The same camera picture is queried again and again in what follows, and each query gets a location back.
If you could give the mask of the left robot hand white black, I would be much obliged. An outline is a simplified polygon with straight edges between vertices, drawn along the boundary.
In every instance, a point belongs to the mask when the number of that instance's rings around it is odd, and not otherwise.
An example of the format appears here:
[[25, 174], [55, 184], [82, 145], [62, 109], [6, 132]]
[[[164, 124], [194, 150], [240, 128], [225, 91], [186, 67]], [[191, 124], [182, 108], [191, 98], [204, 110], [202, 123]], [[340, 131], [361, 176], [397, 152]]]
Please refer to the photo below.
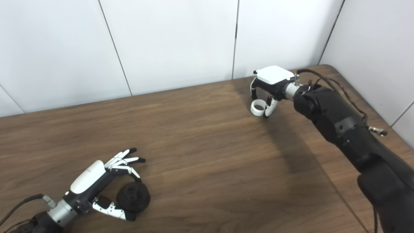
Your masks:
[[[70, 212], [78, 214], [96, 210], [102, 214], [126, 221], [134, 221], [137, 214], [148, 208], [150, 194], [132, 163], [145, 163], [144, 158], [129, 155], [136, 152], [130, 148], [114, 155], [108, 162], [95, 161], [71, 184], [62, 198]], [[100, 193], [118, 176], [130, 175], [134, 181], [120, 189], [117, 201], [113, 202]]]

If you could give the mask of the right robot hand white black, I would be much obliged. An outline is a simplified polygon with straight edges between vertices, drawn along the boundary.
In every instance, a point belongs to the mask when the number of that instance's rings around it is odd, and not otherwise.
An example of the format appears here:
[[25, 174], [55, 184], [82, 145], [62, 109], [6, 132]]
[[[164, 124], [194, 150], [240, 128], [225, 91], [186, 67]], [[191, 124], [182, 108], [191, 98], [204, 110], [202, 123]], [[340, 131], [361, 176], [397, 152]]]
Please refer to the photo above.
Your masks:
[[[250, 84], [250, 111], [255, 116], [268, 118], [278, 102], [287, 99], [286, 88], [294, 83], [294, 74], [276, 65], [255, 70], [253, 73], [256, 77]], [[267, 100], [258, 99], [258, 88], [268, 93]]]

